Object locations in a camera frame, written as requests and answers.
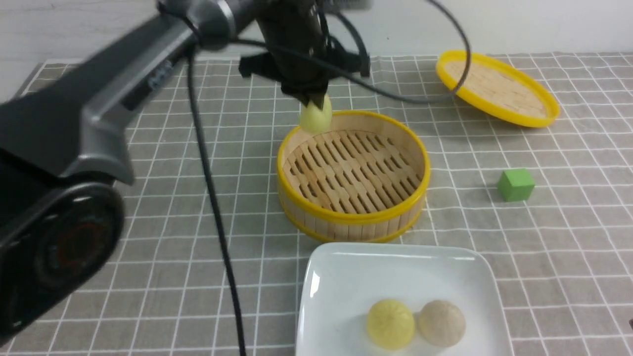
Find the green cube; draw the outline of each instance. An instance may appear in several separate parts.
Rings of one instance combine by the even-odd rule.
[[[497,188],[505,201],[527,200],[534,190],[534,180],[525,168],[503,171]]]

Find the white plate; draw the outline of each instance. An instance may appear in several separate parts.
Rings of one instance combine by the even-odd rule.
[[[416,315],[435,299],[464,313],[464,338],[451,348],[419,332],[396,352],[373,345],[365,332],[371,306],[395,298]],[[513,355],[492,270],[463,248],[373,243],[327,243],[310,257],[301,296],[296,356]]]

